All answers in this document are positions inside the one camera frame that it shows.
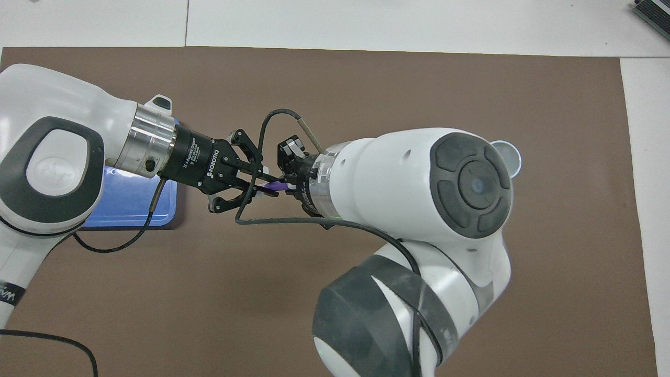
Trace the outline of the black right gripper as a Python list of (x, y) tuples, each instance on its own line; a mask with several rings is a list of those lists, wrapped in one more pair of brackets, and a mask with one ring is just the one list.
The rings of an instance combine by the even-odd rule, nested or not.
[(295, 174), (295, 187), (288, 184), (285, 193), (301, 203), (309, 216), (323, 216), (311, 195), (311, 184), (319, 171), (319, 157), (307, 157), (305, 146), (297, 135), (277, 144), (277, 165), (284, 175)]

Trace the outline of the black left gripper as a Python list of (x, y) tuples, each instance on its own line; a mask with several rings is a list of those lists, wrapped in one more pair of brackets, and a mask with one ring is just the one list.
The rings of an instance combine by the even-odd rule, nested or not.
[[(225, 158), (228, 162), (240, 160), (232, 146), (238, 147), (247, 159), (236, 165), (242, 172), (257, 173), (258, 176), (269, 172), (261, 164), (262, 155), (258, 147), (243, 129), (233, 131), (227, 142), (225, 139), (211, 139), (185, 126), (176, 126), (172, 152), (158, 176), (195, 187), (208, 195), (210, 213), (235, 210), (258, 196), (278, 196), (278, 191), (255, 185), (246, 199), (247, 181), (238, 177), (239, 169), (225, 164)], [(239, 193), (226, 198), (225, 192), (231, 188), (239, 190)]]

